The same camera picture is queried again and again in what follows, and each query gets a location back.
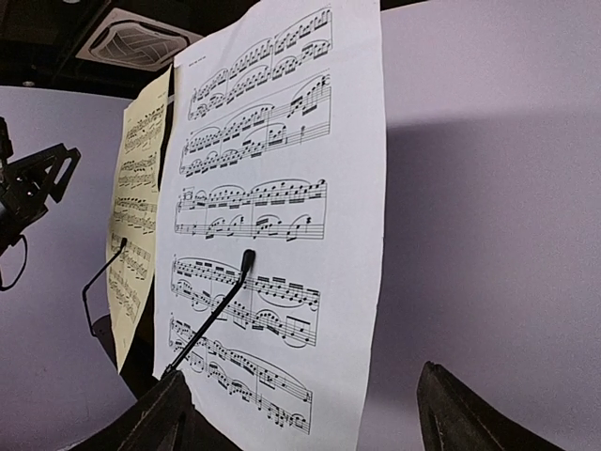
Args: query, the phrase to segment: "sheet of paper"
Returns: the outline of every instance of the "sheet of paper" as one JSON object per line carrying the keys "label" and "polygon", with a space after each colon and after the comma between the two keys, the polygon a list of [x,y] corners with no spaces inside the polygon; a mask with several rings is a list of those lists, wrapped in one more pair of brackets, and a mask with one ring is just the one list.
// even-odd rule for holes
{"label": "sheet of paper", "polygon": [[246,451],[356,447],[385,190],[379,2],[263,0],[176,57],[158,215],[155,376],[181,365]]}
{"label": "sheet of paper", "polygon": [[107,261],[128,239],[107,271],[117,370],[125,362],[154,276],[159,168],[171,69],[145,87],[123,113],[115,171]]}

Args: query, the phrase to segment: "white sheet music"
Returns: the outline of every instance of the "white sheet music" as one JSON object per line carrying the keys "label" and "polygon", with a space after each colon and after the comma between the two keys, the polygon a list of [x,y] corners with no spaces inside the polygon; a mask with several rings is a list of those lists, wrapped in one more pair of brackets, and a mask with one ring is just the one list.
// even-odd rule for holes
{"label": "white sheet music", "polygon": [[181,365],[244,450],[348,450],[378,303],[385,190],[379,2],[263,0],[176,57],[158,212],[155,376]]}

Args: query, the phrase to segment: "black metal rod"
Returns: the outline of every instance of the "black metal rod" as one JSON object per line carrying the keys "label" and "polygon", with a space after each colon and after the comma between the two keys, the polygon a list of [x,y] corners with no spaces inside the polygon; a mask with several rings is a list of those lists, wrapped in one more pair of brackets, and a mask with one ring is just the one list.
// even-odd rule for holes
{"label": "black metal rod", "polygon": [[225,297],[223,298],[221,303],[217,306],[217,308],[210,315],[210,317],[207,318],[205,323],[202,326],[200,326],[200,329],[198,329],[196,334],[194,334],[194,336],[188,342],[188,344],[184,347],[184,349],[181,350],[181,352],[177,355],[175,360],[170,365],[167,366],[167,368],[162,373],[161,379],[164,379],[164,377],[167,376],[170,372],[177,369],[179,364],[181,364],[183,362],[183,360],[188,356],[188,354],[193,349],[193,347],[196,346],[196,343],[198,343],[198,340],[200,340],[202,338],[202,336],[205,334],[207,329],[213,324],[213,322],[215,322],[217,317],[219,317],[222,314],[222,312],[225,310],[225,308],[230,303],[230,301],[232,299],[234,299],[234,297],[238,294],[238,292],[242,288],[242,285],[244,285],[244,281],[246,280],[246,274],[248,274],[248,272],[253,267],[255,256],[256,256],[256,253],[251,249],[247,249],[246,251],[244,251],[244,255],[242,256],[242,265],[240,267],[240,277],[239,277],[238,281],[232,287],[232,289],[230,289],[229,293],[227,293],[225,295]]}
{"label": "black metal rod", "polygon": [[98,279],[103,272],[106,271],[106,269],[111,266],[111,263],[113,263],[117,257],[119,257],[121,255],[121,252],[123,252],[123,249],[125,248],[125,246],[128,243],[128,239],[127,238],[122,238],[121,239],[121,245],[119,246],[119,250],[116,251],[116,253],[111,257],[111,259],[109,261],[107,261],[104,266],[102,268],[100,268],[100,271],[98,271],[96,273],[96,275],[94,277],[92,277],[92,280],[90,280],[84,287],[84,289],[82,290],[82,299],[84,300],[84,307],[85,307],[85,317],[87,318],[87,325],[90,328],[90,333],[92,334],[92,336],[96,336],[96,333],[94,332],[94,328],[92,327],[92,319],[90,317],[90,310],[87,307],[87,291],[90,289],[90,287],[92,287],[92,285],[94,285],[94,282],[96,282],[96,279]]}

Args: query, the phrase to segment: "yellow sheet music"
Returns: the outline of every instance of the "yellow sheet music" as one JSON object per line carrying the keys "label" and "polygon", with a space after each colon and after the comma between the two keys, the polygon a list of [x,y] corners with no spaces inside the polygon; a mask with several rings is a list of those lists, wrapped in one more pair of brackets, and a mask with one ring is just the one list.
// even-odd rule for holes
{"label": "yellow sheet music", "polygon": [[171,69],[145,87],[123,114],[106,258],[126,247],[107,271],[117,370],[125,362],[154,275],[161,144]]}

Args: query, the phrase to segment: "air vent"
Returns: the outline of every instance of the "air vent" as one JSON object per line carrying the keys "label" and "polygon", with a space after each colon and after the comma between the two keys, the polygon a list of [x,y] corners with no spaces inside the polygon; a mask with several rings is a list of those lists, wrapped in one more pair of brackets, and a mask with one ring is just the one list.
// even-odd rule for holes
{"label": "air vent", "polygon": [[77,54],[78,58],[155,71],[202,37],[124,9],[114,8]]}

